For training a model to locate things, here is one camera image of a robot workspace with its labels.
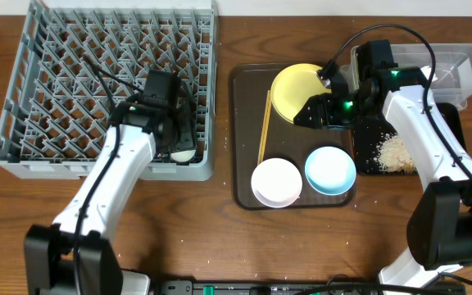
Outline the white cup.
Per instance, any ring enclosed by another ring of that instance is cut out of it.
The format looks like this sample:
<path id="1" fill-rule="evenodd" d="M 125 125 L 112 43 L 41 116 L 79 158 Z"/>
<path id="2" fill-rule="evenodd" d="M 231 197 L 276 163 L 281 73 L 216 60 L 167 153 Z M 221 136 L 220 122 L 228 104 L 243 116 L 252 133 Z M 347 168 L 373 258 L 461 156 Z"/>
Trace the white cup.
<path id="1" fill-rule="evenodd" d="M 170 154 L 170 159 L 178 163 L 184 163 L 192 160 L 195 157 L 196 150 L 185 150 L 179 152 L 172 152 Z"/>

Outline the light blue bowl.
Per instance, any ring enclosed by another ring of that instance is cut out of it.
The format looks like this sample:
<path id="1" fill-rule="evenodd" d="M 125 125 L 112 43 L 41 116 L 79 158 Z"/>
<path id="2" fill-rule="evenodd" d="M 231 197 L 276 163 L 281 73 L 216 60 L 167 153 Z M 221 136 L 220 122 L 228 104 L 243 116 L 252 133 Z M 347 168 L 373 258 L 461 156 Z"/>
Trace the light blue bowl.
<path id="1" fill-rule="evenodd" d="M 356 182 L 356 166 L 351 156 L 338 147 L 319 147 L 306 159 L 304 172 L 308 184 L 318 193 L 337 196 Z"/>

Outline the leftover rice pile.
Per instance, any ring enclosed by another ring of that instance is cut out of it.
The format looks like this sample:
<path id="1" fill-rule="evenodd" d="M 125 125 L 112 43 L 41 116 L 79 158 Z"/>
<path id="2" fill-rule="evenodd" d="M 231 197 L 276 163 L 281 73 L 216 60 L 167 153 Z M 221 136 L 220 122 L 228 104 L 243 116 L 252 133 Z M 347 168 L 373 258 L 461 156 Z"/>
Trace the leftover rice pile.
<path id="1" fill-rule="evenodd" d="M 382 136 L 382 140 L 376 145 L 374 161 L 385 173 L 412 174 L 416 172 L 415 163 L 398 134 Z"/>

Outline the white bowl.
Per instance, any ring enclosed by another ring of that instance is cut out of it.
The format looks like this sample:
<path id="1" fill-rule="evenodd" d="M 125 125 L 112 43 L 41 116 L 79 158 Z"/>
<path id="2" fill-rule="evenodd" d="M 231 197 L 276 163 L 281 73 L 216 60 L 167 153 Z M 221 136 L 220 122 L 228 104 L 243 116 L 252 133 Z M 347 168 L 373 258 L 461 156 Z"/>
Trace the white bowl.
<path id="1" fill-rule="evenodd" d="M 251 188 L 261 204 L 271 208 L 284 208 L 300 197 L 302 176 L 292 162 L 283 158 L 270 158 L 252 172 Z"/>

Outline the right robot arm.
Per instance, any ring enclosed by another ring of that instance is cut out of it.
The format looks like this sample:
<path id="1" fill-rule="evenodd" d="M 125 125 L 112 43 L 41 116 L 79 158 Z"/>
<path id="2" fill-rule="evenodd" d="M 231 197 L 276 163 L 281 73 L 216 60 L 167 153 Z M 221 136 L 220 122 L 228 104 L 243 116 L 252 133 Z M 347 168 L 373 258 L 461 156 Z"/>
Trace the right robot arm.
<path id="1" fill-rule="evenodd" d="M 427 292 L 439 278 L 472 266 L 472 159 L 443 119 L 429 87 L 432 75 L 400 67 L 387 40 L 356 50 L 360 87 L 351 93 L 334 62 L 318 70 L 330 93 L 310 97 L 294 116 L 312 129 L 345 128 L 364 116 L 382 116 L 403 140 L 424 193 L 406 228 L 408 248 L 379 272 L 386 293 Z"/>

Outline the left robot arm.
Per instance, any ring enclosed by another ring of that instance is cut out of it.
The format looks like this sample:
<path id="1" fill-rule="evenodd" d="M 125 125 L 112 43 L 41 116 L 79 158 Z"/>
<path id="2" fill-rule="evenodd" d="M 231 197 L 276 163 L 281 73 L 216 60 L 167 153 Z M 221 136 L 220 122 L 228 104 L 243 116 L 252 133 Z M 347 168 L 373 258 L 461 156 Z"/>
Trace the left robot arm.
<path id="1" fill-rule="evenodd" d="M 147 294 L 151 280 L 120 268 L 112 249 L 134 185 L 157 157 L 193 159 L 192 96 L 175 73 L 152 70 L 142 89 L 114 106 L 106 140 L 81 188 L 52 225 L 24 241 L 31 294 Z"/>

